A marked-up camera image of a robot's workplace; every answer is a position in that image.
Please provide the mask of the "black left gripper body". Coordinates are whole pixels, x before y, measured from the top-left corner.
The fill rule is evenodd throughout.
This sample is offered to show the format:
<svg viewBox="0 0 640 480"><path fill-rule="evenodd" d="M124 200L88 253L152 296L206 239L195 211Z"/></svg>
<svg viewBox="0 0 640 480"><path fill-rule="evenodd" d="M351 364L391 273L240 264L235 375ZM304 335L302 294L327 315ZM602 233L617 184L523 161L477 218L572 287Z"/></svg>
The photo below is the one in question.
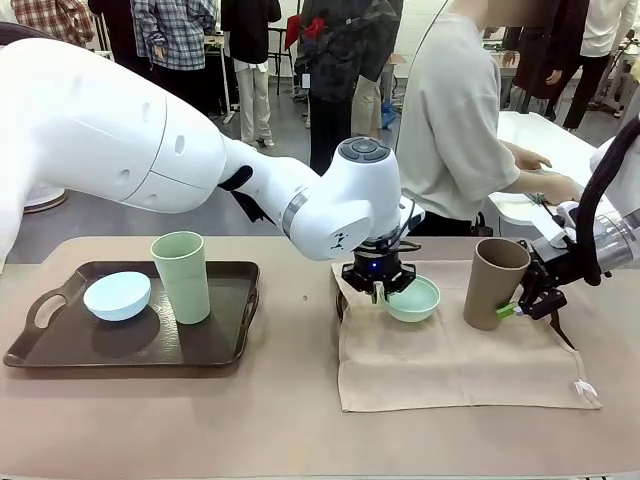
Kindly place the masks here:
<svg viewBox="0 0 640 480"><path fill-rule="evenodd" d="M354 251L353 262L375 262L380 282L388 274L397 272L402 264L396 249L386 251L358 249Z"/></svg>

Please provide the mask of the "light green bowl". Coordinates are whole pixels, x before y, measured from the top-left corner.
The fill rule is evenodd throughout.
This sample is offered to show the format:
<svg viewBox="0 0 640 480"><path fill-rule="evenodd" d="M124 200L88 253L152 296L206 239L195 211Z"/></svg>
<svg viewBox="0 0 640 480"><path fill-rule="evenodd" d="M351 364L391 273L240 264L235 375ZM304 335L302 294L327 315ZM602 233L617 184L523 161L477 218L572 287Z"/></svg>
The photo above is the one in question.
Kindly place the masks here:
<svg viewBox="0 0 640 480"><path fill-rule="evenodd" d="M383 305L394 319L418 323L428 319L439 306L441 293L429 279L417 275L402 292L383 295Z"/></svg>

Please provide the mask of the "tall brown cup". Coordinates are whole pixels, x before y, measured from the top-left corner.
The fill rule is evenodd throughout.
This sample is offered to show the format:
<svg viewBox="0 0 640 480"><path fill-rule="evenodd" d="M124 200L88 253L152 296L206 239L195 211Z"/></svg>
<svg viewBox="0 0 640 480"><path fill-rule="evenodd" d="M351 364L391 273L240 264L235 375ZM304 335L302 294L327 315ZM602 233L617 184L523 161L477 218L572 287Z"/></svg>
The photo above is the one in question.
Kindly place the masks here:
<svg viewBox="0 0 640 480"><path fill-rule="evenodd" d="M472 327L493 331L500 324L497 311L510 303L531 262L520 244L485 238L475 247L463 317Z"/></svg>

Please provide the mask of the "beige cloth mat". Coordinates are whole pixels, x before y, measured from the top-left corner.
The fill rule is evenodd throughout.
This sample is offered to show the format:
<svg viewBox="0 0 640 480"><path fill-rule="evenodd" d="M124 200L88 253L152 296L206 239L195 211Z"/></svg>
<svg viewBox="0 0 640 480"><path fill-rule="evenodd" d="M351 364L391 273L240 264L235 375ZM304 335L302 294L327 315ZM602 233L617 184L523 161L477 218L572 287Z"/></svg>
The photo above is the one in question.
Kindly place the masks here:
<svg viewBox="0 0 640 480"><path fill-rule="evenodd" d="M338 280L345 309L338 390L345 412L522 406L594 410L580 354L549 325L512 316L494 331L469 326L463 306L470 261L420 261L441 301L428 319L405 323Z"/></svg>

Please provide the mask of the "tall light green cup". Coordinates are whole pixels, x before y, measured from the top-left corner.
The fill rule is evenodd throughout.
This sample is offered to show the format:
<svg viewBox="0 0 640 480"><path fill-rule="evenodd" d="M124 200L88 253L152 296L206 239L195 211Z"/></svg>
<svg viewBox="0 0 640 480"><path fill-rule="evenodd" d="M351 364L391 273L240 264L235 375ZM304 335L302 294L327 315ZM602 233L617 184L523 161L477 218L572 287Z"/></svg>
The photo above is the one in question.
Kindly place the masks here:
<svg viewBox="0 0 640 480"><path fill-rule="evenodd" d="M172 232L150 247L175 319L194 325L210 314L204 239L194 232Z"/></svg>

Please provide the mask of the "light blue bowl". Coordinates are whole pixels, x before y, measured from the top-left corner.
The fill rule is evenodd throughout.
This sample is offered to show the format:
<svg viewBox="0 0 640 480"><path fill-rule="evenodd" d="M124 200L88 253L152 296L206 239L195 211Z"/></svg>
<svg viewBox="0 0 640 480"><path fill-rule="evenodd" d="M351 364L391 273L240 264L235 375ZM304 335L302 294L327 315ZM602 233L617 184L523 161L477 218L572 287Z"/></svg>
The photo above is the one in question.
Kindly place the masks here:
<svg viewBox="0 0 640 480"><path fill-rule="evenodd" d="M125 271L91 284L83 295L86 308L101 320L119 322L133 318L148 304L151 281L142 273Z"/></svg>

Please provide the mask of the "person's right hand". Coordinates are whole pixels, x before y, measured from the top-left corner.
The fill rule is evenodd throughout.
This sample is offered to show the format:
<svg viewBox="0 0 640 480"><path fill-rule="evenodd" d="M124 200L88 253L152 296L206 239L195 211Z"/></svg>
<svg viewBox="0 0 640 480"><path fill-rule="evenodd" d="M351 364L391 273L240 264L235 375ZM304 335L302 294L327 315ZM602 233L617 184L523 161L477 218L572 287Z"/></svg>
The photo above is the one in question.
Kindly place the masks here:
<svg viewBox="0 0 640 480"><path fill-rule="evenodd" d="M568 201L578 202L581 195L581 187L572 179L564 176L554 176L549 179L544 192L545 199L552 205Z"/></svg>

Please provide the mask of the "person's left hand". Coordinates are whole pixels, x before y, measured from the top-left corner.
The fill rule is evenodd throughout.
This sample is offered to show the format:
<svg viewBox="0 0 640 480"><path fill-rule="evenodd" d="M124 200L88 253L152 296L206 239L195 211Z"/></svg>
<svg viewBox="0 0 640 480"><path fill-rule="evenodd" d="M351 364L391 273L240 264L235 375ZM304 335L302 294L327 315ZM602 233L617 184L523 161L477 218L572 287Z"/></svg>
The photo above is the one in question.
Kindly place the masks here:
<svg viewBox="0 0 640 480"><path fill-rule="evenodd" d="M527 171L535 171L541 170L544 167L552 167L551 162L547 158L529 150L525 150L518 154L517 164L521 170Z"/></svg>

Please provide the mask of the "white background table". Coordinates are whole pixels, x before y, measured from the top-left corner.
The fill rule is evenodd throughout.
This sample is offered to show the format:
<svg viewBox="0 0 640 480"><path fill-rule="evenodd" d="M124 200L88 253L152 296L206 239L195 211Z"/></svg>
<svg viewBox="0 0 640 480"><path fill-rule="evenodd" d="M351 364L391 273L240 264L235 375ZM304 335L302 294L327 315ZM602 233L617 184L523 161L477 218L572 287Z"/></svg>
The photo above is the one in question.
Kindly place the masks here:
<svg viewBox="0 0 640 480"><path fill-rule="evenodd" d="M538 114L502 111L498 138L547 158L552 171L582 187L591 178L590 160L596 148ZM525 195L496 193L486 201L482 213L497 236L535 239L539 232L530 221L535 208Z"/></svg>

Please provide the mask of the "person in tan trousers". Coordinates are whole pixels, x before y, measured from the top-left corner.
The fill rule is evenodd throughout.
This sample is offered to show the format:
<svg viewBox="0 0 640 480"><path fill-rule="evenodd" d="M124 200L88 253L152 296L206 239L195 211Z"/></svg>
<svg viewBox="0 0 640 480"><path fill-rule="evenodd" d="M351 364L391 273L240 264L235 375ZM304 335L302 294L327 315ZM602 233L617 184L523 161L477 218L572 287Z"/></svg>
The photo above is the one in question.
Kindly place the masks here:
<svg viewBox="0 0 640 480"><path fill-rule="evenodd" d="M378 139L381 129L380 82L360 75L352 101L351 132Z"/></svg>

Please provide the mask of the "person in grey t-shirt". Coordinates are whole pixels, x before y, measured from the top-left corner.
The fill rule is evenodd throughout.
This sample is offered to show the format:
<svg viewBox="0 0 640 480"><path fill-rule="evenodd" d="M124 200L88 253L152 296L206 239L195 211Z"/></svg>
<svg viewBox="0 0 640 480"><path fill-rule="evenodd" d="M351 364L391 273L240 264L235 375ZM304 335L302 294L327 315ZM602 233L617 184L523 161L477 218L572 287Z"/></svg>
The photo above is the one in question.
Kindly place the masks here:
<svg viewBox="0 0 640 480"><path fill-rule="evenodd" d="M500 71L481 40L487 0L450 0L414 56L395 150L403 194L426 212L411 231L466 237L487 197L521 170L497 137Z"/></svg>

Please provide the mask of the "person in maroon skirt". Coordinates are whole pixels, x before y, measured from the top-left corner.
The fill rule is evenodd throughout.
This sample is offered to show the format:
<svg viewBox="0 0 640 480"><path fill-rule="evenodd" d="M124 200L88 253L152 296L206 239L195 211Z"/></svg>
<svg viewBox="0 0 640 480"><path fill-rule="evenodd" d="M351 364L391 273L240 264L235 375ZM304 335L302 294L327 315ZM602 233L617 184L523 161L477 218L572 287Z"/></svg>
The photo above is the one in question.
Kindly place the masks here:
<svg viewBox="0 0 640 480"><path fill-rule="evenodd" d="M578 68L590 0L552 0L552 23L506 30L503 63L517 61L507 108L526 108L549 120Z"/></svg>

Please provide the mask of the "person with beige trousers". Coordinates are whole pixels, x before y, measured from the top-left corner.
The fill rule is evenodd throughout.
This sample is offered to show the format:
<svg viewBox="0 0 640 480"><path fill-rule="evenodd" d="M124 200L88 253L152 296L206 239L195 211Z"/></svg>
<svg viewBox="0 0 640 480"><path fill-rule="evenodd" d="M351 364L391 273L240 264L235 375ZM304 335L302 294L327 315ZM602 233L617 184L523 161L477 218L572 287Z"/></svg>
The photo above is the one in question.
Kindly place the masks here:
<svg viewBox="0 0 640 480"><path fill-rule="evenodd" d="M268 93L269 25L282 18L279 0L221 0L221 29L238 84L241 141L272 148Z"/></svg>

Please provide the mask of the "person in blue plaid shirt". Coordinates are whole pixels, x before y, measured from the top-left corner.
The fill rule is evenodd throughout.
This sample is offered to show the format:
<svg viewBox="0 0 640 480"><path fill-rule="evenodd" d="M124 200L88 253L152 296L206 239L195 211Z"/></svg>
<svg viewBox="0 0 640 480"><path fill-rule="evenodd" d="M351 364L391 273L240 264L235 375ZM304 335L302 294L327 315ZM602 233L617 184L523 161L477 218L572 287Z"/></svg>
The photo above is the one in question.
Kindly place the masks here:
<svg viewBox="0 0 640 480"><path fill-rule="evenodd" d="M137 54L166 91L203 114L205 37L215 32L215 0L131 0Z"/></svg>

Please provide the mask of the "person in dark clothes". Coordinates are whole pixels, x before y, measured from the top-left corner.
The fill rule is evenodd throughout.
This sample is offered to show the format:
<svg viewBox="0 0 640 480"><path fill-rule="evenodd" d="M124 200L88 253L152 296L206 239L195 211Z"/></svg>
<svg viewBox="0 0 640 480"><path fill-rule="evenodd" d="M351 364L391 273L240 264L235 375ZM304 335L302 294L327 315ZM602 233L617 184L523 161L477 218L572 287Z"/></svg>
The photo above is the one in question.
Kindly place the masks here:
<svg viewBox="0 0 640 480"><path fill-rule="evenodd" d="M88 0L88 7L104 18L115 61L143 75L148 62L137 54L131 0Z"/></svg>

